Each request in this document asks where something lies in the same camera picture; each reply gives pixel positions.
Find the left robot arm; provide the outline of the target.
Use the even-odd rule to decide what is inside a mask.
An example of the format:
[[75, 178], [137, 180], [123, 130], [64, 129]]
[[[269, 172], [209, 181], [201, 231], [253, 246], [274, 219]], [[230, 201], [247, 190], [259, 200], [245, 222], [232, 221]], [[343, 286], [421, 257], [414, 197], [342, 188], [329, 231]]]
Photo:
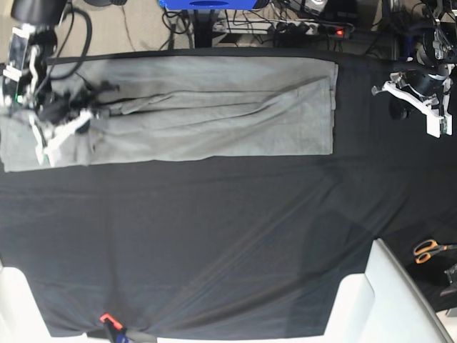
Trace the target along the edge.
[[393, 63], [389, 79], [372, 94], [390, 95], [394, 119], [413, 113], [426, 118], [426, 133], [453, 134], [456, 115], [456, 2], [419, 1], [411, 10], [399, 1], [382, 1], [383, 19], [405, 39], [405, 57]]

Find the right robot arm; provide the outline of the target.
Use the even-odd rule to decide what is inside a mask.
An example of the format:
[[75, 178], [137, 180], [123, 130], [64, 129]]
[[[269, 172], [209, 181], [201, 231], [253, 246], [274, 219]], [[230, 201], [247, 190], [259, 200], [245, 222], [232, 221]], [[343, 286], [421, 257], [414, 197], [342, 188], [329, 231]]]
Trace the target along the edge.
[[[66, 17], [75, 16], [81, 16], [86, 23], [81, 55], [69, 71], [53, 75], [55, 64], [48, 60], [60, 56], [65, 46], [58, 42], [55, 28]], [[117, 87], [107, 81], [96, 86], [86, 82], [75, 95], [70, 91], [59, 94], [52, 89], [52, 82], [67, 80], [78, 73], [92, 39], [89, 14], [71, 1], [13, 1], [11, 17], [19, 25], [11, 30], [8, 57], [1, 66], [1, 120], [30, 132], [38, 164], [54, 167], [64, 143], [86, 133], [93, 120], [110, 115], [108, 109], [97, 105], [96, 98]]]

